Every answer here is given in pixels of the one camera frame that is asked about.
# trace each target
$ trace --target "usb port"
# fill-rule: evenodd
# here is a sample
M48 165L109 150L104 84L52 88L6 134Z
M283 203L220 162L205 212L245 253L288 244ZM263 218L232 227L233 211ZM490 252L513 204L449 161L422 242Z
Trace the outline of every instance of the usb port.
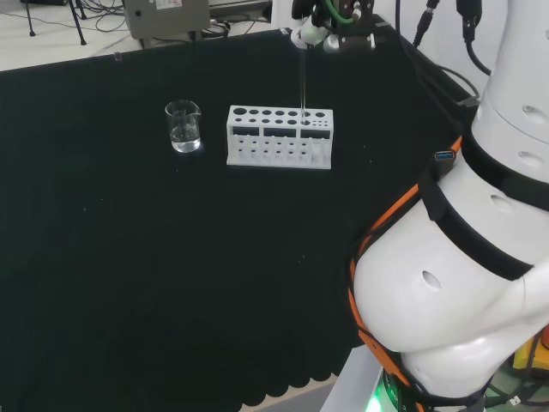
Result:
M453 159L455 159L454 150L445 150L443 152L435 153L435 160L437 161L447 161L447 160L453 160Z

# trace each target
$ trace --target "tripod leg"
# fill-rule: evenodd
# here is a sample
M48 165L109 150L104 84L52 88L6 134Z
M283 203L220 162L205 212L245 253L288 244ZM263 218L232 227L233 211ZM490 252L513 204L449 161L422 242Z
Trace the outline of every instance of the tripod leg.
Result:
M70 11L72 11L72 16L75 19L76 29L78 30L78 35L80 36L80 44L86 45L86 40L82 34L82 29L80 28L80 23L78 22L78 16L76 15L75 5L72 3L72 0L69 0Z
M28 0L25 0L25 8L27 9L28 26L31 28L30 36L34 37L36 33L33 31L33 24L31 22L31 12L28 11Z
M76 7L78 9L80 9L80 15L82 17L83 20L86 20L87 17L86 15L84 14L84 8L82 7L82 0L76 0Z

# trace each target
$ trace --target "clear liquid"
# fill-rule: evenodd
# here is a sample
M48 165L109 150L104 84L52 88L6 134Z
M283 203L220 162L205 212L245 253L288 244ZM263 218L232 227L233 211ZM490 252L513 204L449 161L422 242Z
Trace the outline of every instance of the clear liquid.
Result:
M181 153L189 153L200 147L200 135L192 124L187 124L185 127L174 127L172 133L170 133L170 138L172 139L173 148Z

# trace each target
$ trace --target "test tube rack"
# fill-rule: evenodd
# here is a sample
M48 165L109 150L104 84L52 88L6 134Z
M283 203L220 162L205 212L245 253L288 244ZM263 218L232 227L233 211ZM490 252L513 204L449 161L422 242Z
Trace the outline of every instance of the test tube rack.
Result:
M226 135L227 165L331 168L331 110L231 106Z

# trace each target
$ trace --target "white floor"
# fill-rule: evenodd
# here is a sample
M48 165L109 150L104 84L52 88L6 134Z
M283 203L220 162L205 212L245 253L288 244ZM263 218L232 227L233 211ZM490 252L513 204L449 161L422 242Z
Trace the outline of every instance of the white floor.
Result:
M112 2L106 0L104 4L111 5ZM115 0L115 5L118 4L121 4L120 0ZM29 36L25 5L19 0L0 0L0 71L90 58L114 52L141 50L141 45L137 40L131 38L125 23L116 32L102 33L95 30L97 19L80 21L81 26L86 28L83 30L83 34L87 41L87 45L80 45L78 32L68 5L62 7L29 4L29 8L33 18L33 30L36 33L34 37ZM86 15L92 17L95 14L86 10ZM35 19L50 23L62 23L70 27L46 24ZM123 22L122 16L109 15L101 20L99 27L109 30ZM250 28L251 24L247 21L232 25L229 35L242 34ZM250 33L270 29L270 24L258 21L251 28Z

